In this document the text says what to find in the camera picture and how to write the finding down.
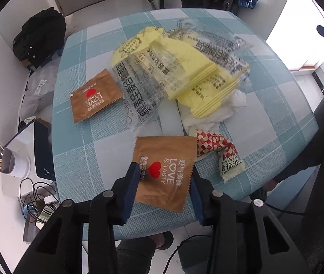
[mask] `blue and white tablecloth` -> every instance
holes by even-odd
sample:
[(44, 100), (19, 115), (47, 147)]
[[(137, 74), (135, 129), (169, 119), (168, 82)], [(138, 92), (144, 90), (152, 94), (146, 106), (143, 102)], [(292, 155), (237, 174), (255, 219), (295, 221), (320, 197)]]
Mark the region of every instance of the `blue and white tablecloth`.
[[(54, 168), (61, 200), (90, 200), (111, 188), (116, 178), (110, 178), (104, 167), (121, 170), (119, 177), (123, 177), (131, 157), (111, 157), (110, 149), (115, 154), (133, 148), (133, 142), (127, 139), (130, 135), (122, 100), (74, 124), (70, 93), (101, 70), (109, 69), (112, 51), (144, 27), (154, 25), (169, 30), (176, 27), (179, 19), (188, 17), (210, 30), (231, 31), (254, 44), (250, 50), (238, 54), (252, 64), (249, 76), (252, 85), (240, 88), (247, 95), (247, 107), (240, 108), (219, 128), (235, 144), (246, 171), (223, 184), (218, 157), (212, 154), (196, 163), (201, 177), (208, 178), (216, 189), (233, 199), (242, 199), (282, 171), (311, 140), (318, 126), (298, 84), (271, 48), (236, 16), (211, 9), (136, 13), (84, 29), (66, 42), (52, 115)], [(113, 145), (115, 135), (124, 135), (125, 145)], [(195, 220), (189, 197), (181, 214), (136, 202), (127, 224), (115, 227), (115, 238), (156, 234)]]

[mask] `silver screw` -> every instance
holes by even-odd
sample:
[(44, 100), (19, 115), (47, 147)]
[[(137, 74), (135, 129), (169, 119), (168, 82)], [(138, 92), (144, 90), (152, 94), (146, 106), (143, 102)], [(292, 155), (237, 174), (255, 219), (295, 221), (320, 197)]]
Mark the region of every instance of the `silver screw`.
[(107, 191), (104, 191), (102, 193), (102, 195), (105, 197), (105, 198), (111, 198), (113, 195), (114, 195), (114, 192), (112, 190), (107, 190)]
[(264, 202), (261, 199), (254, 199), (253, 204), (254, 206), (262, 207), (264, 205)]
[(213, 190), (212, 192), (213, 196), (214, 197), (221, 197), (223, 195), (223, 192), (222, 191), (218, 191), (218, 190)]
[(72, 206), (72, 200), (70, 200), (70, 199), (64, 200), (62, 203), (62, 206), (65, 208)]

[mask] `red heart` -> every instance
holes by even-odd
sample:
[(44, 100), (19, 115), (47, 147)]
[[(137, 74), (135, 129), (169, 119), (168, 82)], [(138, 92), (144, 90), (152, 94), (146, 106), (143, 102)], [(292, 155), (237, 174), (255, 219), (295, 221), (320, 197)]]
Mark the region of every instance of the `red heart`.
[(157, 179), (160, 175), (161, 170), (161, 163), (160, 162), (154, 162), (148, 167), (148, 172), (151, 175), (152, 178)]
[(92, 95), (96, 94), (96, 90), (95, 89), (89, 89), (86, 93), (86, 98), (91, 97)]

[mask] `white label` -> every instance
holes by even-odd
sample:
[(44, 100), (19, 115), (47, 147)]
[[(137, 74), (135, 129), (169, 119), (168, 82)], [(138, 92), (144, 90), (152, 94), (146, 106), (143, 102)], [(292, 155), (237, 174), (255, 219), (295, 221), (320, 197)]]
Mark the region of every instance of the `white label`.
[(46, 80), (41, 80), (39, 82), (39, 85), (38, 85), (37, 89), (35, 90), (34, 95), (37, 95), (38, 96), (40, 94), (40, 90), (42, 89), (42, 87), (44, 86), (44, 84), (46, 82), (47, 82)]

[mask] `brown packet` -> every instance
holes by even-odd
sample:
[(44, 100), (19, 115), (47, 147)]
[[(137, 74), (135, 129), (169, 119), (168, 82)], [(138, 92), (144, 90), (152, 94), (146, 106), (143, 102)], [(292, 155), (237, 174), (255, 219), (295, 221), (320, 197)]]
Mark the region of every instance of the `brown packet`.
[(108, 70), (101, 71), (71, 94), (74, 122), (89, 118), (122, 96)]
[(135, 200), (181, 213), (190, 187), (196, 158), (196, 137), (138, 137), (133, 161), (141, 180)]

